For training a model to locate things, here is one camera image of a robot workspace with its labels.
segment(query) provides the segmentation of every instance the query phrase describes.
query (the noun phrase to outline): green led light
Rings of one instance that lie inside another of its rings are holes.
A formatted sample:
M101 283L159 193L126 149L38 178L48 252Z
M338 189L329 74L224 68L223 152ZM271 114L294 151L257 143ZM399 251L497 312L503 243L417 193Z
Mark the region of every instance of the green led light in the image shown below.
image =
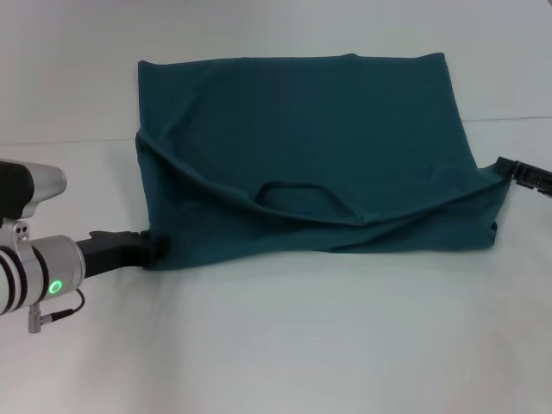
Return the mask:
M59 292L62 287L63 283L61 282L61 280L55 280L54 282L52 282L50 287L48 287L48 291L51 295L54 295L55 293Z

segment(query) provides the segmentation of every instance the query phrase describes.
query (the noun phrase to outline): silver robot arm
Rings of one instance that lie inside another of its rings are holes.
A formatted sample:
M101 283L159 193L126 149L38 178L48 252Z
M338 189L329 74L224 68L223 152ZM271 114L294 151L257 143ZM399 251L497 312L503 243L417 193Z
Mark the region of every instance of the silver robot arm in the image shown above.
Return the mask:
M74 241L64 235L30 239L30 218L37 205L60 195L66 176L54 166L0 160L0 315L29 307L28 331L69 317L82 308L85 278L120 267L151 267L166 251L166 241L148 232L92 232ZM78 291L75 310L41 315L40 302Z

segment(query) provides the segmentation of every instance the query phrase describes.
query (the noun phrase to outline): teal cloth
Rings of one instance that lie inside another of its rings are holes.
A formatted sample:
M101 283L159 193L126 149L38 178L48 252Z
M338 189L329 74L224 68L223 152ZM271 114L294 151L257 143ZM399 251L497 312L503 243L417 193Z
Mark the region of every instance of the teal cloth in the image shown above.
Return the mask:
M477 168L441 53L142 61L139 88L157 268L494 243L510 181Z

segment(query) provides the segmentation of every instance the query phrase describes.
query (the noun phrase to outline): white surface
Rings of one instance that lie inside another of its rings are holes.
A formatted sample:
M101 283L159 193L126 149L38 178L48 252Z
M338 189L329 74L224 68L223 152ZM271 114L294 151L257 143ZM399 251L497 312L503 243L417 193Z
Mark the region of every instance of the white surface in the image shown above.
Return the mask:
M482 166L503 154L552 168L552 121L467 133ZM0 151L67 173L34 236L146 227L132 141ZM0 412L549 413L551 217L515 186L483 252L269 254L86 280L81 313L37 336L24 310L0 318Z
M445 52L463 119L552 116L547 0L4 0L0 142L132 138L139 60Z

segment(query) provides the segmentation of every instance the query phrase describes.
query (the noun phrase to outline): black band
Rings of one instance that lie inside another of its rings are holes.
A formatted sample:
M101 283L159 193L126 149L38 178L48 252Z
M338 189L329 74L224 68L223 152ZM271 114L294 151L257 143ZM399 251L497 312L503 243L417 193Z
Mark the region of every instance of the black band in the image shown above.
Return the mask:
M42 301L42 299L44 299L44 297L48 293L48 286L50 285L50 272L48 271L48 266L46 264L46 261L44 260L44 256L42 256L41 251L35 246L33 246L33 251L34 251L34 255L36 256L36 259L41 264L41 269L42 269L42 280L43 280L42 293L41 293L41 296L38 298L38 300L34 302L34 304L38 304L39 302Z
M27 299L27 273L25 273L25 268L19 260L16 252L14 252L11 248L6 248L5 246L0 246L0 251L5 252L9 256L9 258L13 260L14 264L17 267L17 272L19 272L19 280L21 281L21 295L19 297L19 302L17 303L17 306L14 308L14 311L17 311L19 308L22 307L25 299Z
M9 289L8 303L6 304L6 307L3 309L2 313L0 313L0 315L3 315L7 311L9 311L9 308L11 308L11 305L14 303L14 299L16 297L16 281L14 280L14 274L11 272L11 267L9 267L9 264L6 262L1 254L0 266L2 266L3 270L6 272L6 279L8 280Z

